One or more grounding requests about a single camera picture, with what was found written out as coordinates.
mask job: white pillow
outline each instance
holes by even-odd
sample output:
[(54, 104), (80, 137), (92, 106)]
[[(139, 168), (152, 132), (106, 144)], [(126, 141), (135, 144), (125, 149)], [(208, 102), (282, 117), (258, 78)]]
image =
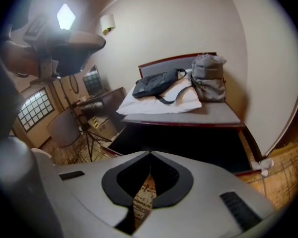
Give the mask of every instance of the white pillow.
[[(175, 82), (169, 89), (161, 94), (161, 96), (167, 101), (174, 101), (178, 93), (188, 86), (191, 86), (191, 80), (188, 76), (185, 76)], [(170, 105), (163, 104), (154, 96), (136, 99), (132, 95), (134, 88), (135, 87), (133, 87), (125, 97), (117, 110), (118, 113), (122, 115), (183, 113), (201, 107), (201, 102), (193, 87), (184, 91), (184, 93)]]

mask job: cable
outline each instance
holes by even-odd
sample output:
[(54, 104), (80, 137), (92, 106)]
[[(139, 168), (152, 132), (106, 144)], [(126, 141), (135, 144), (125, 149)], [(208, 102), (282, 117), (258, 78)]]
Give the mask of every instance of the cable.
[(29, 74), (21, 74), (21, 73), (17, 73), (17, 72), (13, 72), (13, 74), (17, 77), (22, 77), (22, 78), (26, 78), (29, 76)]

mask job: bag strap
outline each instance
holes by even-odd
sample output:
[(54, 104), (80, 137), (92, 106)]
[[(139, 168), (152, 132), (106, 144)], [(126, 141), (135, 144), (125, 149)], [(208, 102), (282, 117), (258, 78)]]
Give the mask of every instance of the bag strap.
[(170, 105), (170, 104), (174, 103), (174, 102), (178, 99), (178, 97), (179, 97), (185, 90), (187, 90), (188, 88), (190, 88), (191, 86), (192, 86), (192, 85), (187, 86), (187, 87), (184, 87), (184, 88), (178, 93), (177, 97), (175, 97), (175, 100), (174, 100), (174, 101), (166, 101), (166, 100), (165, 100), (163, 97), (161, 97), (160, 95), (156, 95), (155, 97), (156, 97), (160, 102), (162, 102), (163, 104)]
[(186, 75), (189, 76), (189, 78), (191, 79), (191, 85), (190, 86), (187, 86), (187, 87), (184, 87), (177, 95), (177, 97), (175, 97), (175, 100), (174, 101), (166, 101), (163, 97), (161, 97), (160, 95), (156, 95), (155, 97), (160, 101), (162, 102), (163, 104), (166, 104), (166, 105), (170, 105), (172, 103), (174, 103), (178, 97), (183, 93), (185, 92), (185, 90), (187, 90), (188, 88), (190, 88), (191, 86), (193, 86), (193, 84), (196, 84), (196, 82), (193, 80), (193, 78), (186, 72), (185, 69), (177, 69), (177, 71), (180, 71), (180, 72), (184, 72), (184, 76), (179, 78), (178, 80), (184, 78)]

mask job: window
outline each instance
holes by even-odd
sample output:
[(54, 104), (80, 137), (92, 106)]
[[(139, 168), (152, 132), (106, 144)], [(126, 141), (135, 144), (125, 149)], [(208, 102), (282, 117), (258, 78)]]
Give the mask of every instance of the window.
[(25, 131), (28, 132), (35, 124), (53, 111), (54, 108), (46, 94), (45, 88), (42, 88), (25, 101), (18, 118)]
[(101, 94), (104, 91), (96, 66), (86, 74), (83, 82), (89, 95)]
[(75, 15), (65, 3), (61, 6), (56, 14), (61, 29), (69, 30), (75, 20)]

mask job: gray backpack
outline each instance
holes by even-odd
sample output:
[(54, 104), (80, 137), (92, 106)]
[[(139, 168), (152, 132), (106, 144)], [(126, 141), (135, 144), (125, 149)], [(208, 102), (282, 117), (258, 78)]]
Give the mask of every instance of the gray backpack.
[(223, 102), (226, 88), (223, 80), (223, 64), (226, 60), (210, 54), (199, 55), (192, 62), (194, 88), (201, 102)]

